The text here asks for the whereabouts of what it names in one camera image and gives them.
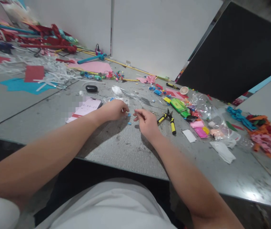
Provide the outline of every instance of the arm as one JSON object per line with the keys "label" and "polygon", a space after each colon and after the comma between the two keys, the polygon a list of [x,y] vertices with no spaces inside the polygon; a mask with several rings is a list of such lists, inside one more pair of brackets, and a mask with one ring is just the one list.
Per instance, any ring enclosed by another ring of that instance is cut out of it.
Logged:
{"label": "arm", "polygon": [[129,109],[123,101],[113,100],[2,160],[0,197],[22,209],[36,191],[70,163],[97,127],[126,116],[126,111]]}
{"label": "arm", "polygon": [[189,208],[195,227],[243,228],[205,176],[165,138],[154,114],[136,109],[141,133],[158,152],[178,195]]}

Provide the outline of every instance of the hand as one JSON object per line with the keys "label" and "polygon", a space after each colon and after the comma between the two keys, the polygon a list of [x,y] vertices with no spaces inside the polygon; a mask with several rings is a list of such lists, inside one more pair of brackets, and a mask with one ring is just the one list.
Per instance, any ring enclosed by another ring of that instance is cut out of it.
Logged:
{"label": "hand", "polygon": [[114,99],[98,109],[105,121],[118,120],[121,117],[128,116],[129,108],[122,100]]}
{"label": "hand", "polygon": [[147,138],[149,142],[153,139],[158,138],[161,132],[158,128],[156,116],[145,110],[145,109],[135,109],[133,116],[136,116],[134,121],[139,121],[139,128],[141,133]]}

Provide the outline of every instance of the pliers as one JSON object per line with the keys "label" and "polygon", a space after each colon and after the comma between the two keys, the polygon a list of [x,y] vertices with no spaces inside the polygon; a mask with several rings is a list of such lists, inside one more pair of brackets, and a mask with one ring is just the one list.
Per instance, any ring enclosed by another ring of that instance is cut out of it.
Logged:
{"label": "pliers", "polygon": [[171,131],[172,131],[172,133],[173,133],[173,135],[175,135],[176,133],[177,133],[177,131],[176,131],[176,127],[175,127],[175,125],[174,125],[174,119],[173,119],[173,117],[172,117],[172,114],[173,114],[173,111],[171,112],[171,113],[169,113],[169,109],[167,109],[167,113],[164,113],[163,115],[162,115],[162,117],[160,117],[159,119],[158,119],[158,124],[160,124],[162,121],[164,121],[165,119],[168,119],[169,121],[170,121],[170,125],[171,125]]}

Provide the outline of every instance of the plastic wrapper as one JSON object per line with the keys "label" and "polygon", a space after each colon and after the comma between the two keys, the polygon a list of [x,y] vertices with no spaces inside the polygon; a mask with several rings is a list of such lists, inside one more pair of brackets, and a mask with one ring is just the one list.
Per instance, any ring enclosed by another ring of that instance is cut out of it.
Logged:
{"label": "plastic wrapper", "polygon": [[119,99],[119,100],[122,100],[125,104],[127,104],[128,106],[130,106],[130,103],[129,103],[129,99],[128,98],[122,98],[122,97],[107,97],[107,98],[104,98],[104,102],[105,103],[108,103],[108,102],[111,102],[112,100],[114,99]]}
{"label": "plastic wrapper", "polygon": [[207,124],[206,126],[209,126],[211,129],[218,130],[218,134],[214,135],[216,140],[238,140],[238,136],[235,136],[237,133],[228,128],[225,119],[219,110],[210,103],[206,95],[194,93],[190,103],[196,107],[196,111],[199,113],[200,118],[205,121]]}

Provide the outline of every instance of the blue paper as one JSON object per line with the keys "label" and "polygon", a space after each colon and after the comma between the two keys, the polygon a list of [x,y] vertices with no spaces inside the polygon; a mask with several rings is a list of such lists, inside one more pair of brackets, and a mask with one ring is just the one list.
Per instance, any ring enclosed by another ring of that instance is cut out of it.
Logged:
{"label": "blue paper", "polygon": [[48,89],[55,89],[50,85],[45,85],[40,91],[36,91],[39,87],[41,87],[44,83],[26,83],[24,79],[13,78],[10,80],[2,81],[0,84],[7,86],[7,91],[26,91],[32,94],[41,94]]}

